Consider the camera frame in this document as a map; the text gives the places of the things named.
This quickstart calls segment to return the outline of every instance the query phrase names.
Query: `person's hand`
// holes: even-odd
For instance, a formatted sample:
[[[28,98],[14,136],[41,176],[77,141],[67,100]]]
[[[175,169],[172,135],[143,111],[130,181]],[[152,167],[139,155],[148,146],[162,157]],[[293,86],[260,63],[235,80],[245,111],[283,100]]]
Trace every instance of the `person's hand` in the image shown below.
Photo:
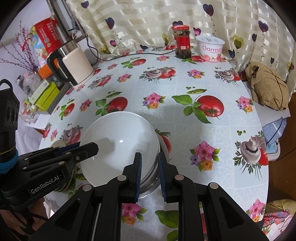
[[[37,202],[35,202],[34,204],[30,205],[28,207],[29,212],[30,213],[34,213],[34,214],[38,214],[40,216],[43,216],[45,218],[47,218],[46,215],[46,210],[45,207],[43,205],[44,202],[44,198],[39,199]],[[7,226],[11,229],[14,229],[15,231],[17,231],[19,234],[21,235],[27,235],[26,233],[23,232],[23,230],[21,229],[21,227],[24,228],[24,226],[13,216],[13,214],[8,211],[8,210],[0,210],[0,214],[3,217],[5,223],[7,224]],[[25,223],[27,224],[26,219],[20,215],[19,213],[15,212],[15,214]],[[44,223],[45,221],[39,218],[35,218],[33,217],[34,223],[32,225],[32,228],[37,231],[37,229],[39,229]]]

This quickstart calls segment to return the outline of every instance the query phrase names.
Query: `plaid fabric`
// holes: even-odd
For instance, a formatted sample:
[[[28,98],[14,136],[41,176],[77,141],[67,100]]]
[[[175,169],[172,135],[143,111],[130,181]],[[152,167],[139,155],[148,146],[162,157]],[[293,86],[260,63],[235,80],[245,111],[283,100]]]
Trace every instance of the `plaid fabric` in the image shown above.
[[[265,213],[263,217],[263,220],[264,220],[263,227],[272,225],[273,223],[278,225],[279,223],[283,222],[285,218],[288,217],[289,214],[290,213],[288,210],[274,212],[274,213]]]
[[[241,72],[238,72],[238,75],[241,78],[242,82],[248,81],[246,77],[246,72],[244,70]]]

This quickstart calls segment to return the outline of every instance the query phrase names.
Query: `curtain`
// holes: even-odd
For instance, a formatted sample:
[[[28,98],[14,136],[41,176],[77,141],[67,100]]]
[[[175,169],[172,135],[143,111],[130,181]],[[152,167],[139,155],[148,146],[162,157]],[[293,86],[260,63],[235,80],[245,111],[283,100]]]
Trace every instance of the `curtain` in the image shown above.
[[[170,49],[174,45],[172,24],[184,24],[190,26],[193,46],[200,34],[223,39],[223,55],[237,71],[258,61],[276,69],[283,79],[288,76],[294,40],[263,0],[124,1],[67,0],[103,57],[147,47],[166,45]]]

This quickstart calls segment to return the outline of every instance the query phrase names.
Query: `pea pod print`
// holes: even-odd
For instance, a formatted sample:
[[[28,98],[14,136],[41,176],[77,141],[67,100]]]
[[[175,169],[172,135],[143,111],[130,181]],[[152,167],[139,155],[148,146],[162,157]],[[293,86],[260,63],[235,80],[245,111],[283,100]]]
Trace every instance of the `pea pod print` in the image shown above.
[[[114,92],[114,93],[112,93],[112,94],[109,94],[109,95],[107,95],[106,96],[106,98],[111,98],[111,97],[114,97],[114,96],[117,96],[117,95],[119,95],[120,93],[122,93],[122,92]]]
[[[204,93],[206,91],[207,90],[205,90],[205,89],[195,89],[195,90],[188,91],[187,94],[189,94],[189,95],[201,94],[201,93]]]

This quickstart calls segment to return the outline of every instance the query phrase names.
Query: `yogurt cup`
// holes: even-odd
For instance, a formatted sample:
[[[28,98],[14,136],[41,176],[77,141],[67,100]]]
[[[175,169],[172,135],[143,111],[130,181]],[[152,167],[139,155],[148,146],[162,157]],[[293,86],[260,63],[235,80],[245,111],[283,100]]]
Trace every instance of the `yogurt cup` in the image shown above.
[[[196,36],[200,57],[208,62],[219,62],[225,42],[214,36]]]

